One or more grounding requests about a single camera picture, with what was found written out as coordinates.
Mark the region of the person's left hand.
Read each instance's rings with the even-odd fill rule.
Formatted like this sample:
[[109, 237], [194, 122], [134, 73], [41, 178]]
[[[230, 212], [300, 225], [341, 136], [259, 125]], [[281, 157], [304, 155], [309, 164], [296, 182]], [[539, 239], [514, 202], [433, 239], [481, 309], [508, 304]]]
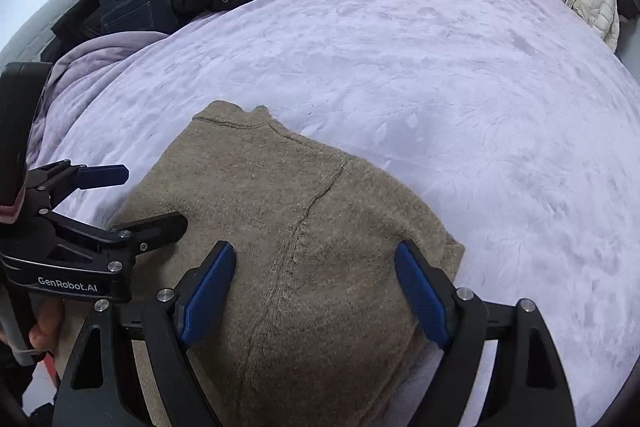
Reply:
[[63, 300], [36, 294], [30, 297], [35, 321], [28, 333], [28, 347], [38, 352], [55, 351], [65, 317]]

